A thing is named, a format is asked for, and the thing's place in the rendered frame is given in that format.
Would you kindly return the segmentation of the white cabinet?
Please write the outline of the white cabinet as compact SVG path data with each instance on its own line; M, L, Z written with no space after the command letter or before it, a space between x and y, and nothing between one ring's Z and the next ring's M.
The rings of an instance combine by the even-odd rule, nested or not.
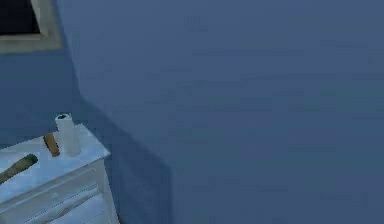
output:
M0 150L0 173L29 154L38 158L0 184L0 224L120 224L104 165L110 152L84 125L76 129L76 157L53 157L41 137Z

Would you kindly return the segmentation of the olive brown stick utensil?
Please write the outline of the olive brown stick utensil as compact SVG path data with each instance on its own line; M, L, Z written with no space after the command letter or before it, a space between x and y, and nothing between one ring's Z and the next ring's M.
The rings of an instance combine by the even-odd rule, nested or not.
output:
M0 185L29 169L38 162L34 154L7 154L0 158Z

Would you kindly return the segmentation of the white paper towel roll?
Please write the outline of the white paper towel roll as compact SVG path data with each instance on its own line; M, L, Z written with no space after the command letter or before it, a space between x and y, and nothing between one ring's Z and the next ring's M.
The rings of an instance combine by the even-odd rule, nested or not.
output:
M70 113L59 114L55 118L58 128L59 140L65 153L69 157L76 157L80 154L81 148L79 138Z

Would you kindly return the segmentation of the beige framed window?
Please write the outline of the beige framed window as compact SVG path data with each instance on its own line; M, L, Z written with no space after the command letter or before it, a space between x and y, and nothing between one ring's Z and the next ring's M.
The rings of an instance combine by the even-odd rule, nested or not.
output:
M56 0L0 0L0 54L62 48Z

